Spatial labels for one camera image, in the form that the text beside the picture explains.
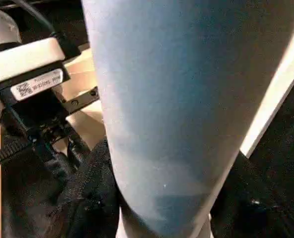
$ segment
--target cable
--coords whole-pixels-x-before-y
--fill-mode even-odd
[[[34,6],[27,3],[25,0],[12,0],[15,4],[26,10],[34,18],[36,18],[43,26],[45,26],[52,35],[56,34],[54,26],[49,22]]]

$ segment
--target black fabric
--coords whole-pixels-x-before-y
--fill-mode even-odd
[[[294,219],[294,87],[261,138],[250,161]]]
[[[107,141],[100,142],[89,158],[60,194],[46,238],[115,237],[119,204]]]
[[[14,140],[2,132],[2,145]],[[115,237],[119,206],[106,140],[89,154],[66,187],[32,150],[2,166],[3,238]]]

